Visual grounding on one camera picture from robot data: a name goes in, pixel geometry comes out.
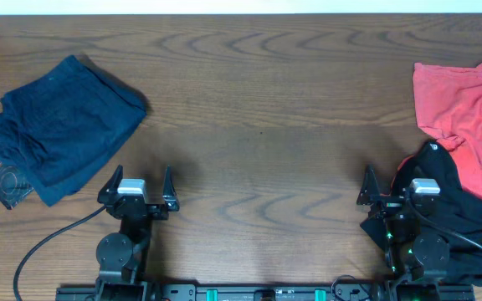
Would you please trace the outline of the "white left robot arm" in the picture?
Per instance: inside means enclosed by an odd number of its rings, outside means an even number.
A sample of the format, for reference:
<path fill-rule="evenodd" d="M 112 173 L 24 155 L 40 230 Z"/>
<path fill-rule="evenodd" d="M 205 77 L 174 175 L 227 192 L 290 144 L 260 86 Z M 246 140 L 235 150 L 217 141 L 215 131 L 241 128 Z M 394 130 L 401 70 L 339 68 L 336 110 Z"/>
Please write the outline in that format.
<path fill-rule="evenodd" d="M 146 280 L 144 273 L 152 223 L 164 221 L 169 218 L 170 212 L 180 209 L 171 169 L 165 170 L 161 203 L 149 203 L 146 182 L 125 179 L 122 166 L 116 168 L 99 191 L 98 203 L 120 221 L 120 230 L 105 236 L 96 248 L 100 270 L 94 300 L 162 300 L 161 285 Z"/>

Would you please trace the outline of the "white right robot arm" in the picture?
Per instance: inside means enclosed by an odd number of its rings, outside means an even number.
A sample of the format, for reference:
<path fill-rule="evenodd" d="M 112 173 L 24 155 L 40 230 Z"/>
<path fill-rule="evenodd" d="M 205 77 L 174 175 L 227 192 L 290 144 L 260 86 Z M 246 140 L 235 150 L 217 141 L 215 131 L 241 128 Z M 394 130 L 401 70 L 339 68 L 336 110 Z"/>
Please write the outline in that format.
<path fill-rule="evenodd" d="M 365 169 L 356 204 L 369 206 L 361 229 L 385 253 L 392 276 L 370 289 L 372 300 L 440 300 L 438 282 L 447 275 L 449 244 L 421 230 L 420 218 L 435 211 L 440 188 L 415 178 L 397 195 L 384 194 L 372 166 Z"/>

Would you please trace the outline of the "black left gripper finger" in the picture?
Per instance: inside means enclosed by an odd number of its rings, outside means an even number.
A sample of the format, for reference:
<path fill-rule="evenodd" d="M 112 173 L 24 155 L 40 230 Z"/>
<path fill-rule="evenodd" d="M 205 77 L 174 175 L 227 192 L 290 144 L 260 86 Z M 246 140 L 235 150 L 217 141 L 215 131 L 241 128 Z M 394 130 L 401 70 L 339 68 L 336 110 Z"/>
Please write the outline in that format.
<path fill-rule="evenodd" d="M 179 200 L 172 182 L 172 170 L 167 166 L 163 182 L 162 198 L 169 212 L 179 211 Z"/>
<path fill-rule="evenodd" d="M 123 166 L 118 165 L 111 178 L 100 189 L 97 202 L 102 205 L 113 205 L 118 200 L 118 187 L 123 179 Z"/>

